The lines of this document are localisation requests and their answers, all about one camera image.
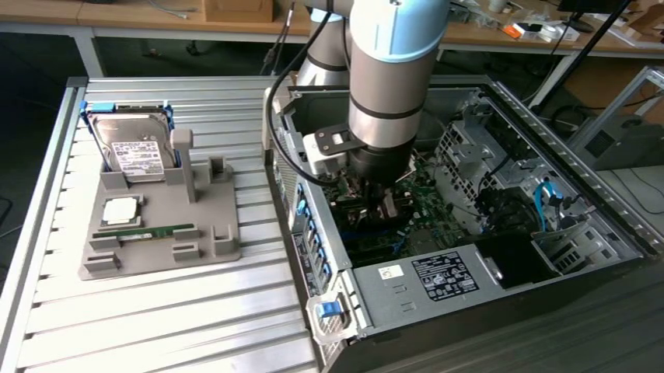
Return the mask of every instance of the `white sticker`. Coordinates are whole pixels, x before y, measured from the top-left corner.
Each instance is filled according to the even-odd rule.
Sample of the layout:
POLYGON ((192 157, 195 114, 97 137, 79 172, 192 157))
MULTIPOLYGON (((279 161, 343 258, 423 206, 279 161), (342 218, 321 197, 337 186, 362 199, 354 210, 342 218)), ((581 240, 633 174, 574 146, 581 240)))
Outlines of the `white sticker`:
POLYGON ((156 141, 115 142, 113 153, 127 176, 164 173, 164 163, 156 141))
POLYGON ((402 266, 395 265, 390 267, 378 268, 378 273, 383 280, 394 277, 403 276, 402 266))

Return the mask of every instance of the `robotic arm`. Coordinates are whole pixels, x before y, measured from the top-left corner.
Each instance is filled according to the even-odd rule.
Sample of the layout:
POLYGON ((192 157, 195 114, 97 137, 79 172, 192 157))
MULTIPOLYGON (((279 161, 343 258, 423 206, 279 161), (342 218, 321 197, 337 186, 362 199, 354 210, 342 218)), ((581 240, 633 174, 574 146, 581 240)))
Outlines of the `robotic arm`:
POLYGON ((331 15, 309 49, 299 85, 347 83, 341 28, 342 17, 350 16, 347 127, 319 131, 317 148, 323 156, 347 155, 358 174, 389 188, 410 160, 449 0, 359 0, 354 4, 309 0, 306 5, 315 8, 314 29, 327 11, 339 14, 331 15))

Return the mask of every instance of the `green circuit board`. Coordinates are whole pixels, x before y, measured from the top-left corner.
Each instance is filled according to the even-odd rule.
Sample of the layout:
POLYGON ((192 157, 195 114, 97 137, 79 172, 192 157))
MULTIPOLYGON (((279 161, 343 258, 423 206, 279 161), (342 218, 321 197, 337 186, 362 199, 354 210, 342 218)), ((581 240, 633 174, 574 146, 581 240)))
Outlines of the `green circuit board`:
POLYGON ((326 188, 341 239, 354 267, 447 249, 468 235, 435 190, 426 166, 425 162, 415 162, 413 173, 394 186, 395 196, 410 194, 407 197, 411 199, 413 212, 405 224, 386 230, 362 234, 345 231, 346 216, 335 211, 334 205, 358 198, 351 171, 339 178, 337 188, 326 188))

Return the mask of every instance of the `motherboard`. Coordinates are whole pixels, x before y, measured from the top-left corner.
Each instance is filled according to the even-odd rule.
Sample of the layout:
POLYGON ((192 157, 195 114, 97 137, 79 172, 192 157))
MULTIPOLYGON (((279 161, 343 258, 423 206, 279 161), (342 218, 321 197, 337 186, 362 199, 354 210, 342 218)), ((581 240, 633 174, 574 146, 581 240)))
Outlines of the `motherboard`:
POLYGON ((435 190, 423 159, 413 159, 411 170, 393 188, 398 218, 367 222, 367 192, 351 169, 337 187, 325 188, 331 215, 354 267, 433 253, 456 246, 469 235, 453 217, 453 206, 435 190))

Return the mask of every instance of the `cardboard box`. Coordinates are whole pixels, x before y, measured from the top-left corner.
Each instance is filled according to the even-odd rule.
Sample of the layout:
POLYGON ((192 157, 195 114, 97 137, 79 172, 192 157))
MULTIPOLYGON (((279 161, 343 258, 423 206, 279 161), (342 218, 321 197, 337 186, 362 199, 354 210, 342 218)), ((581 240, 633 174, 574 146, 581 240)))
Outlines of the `cardboard box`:
POLYGON ((206 21, 268 23, 274 0, 203 0, 206 21))

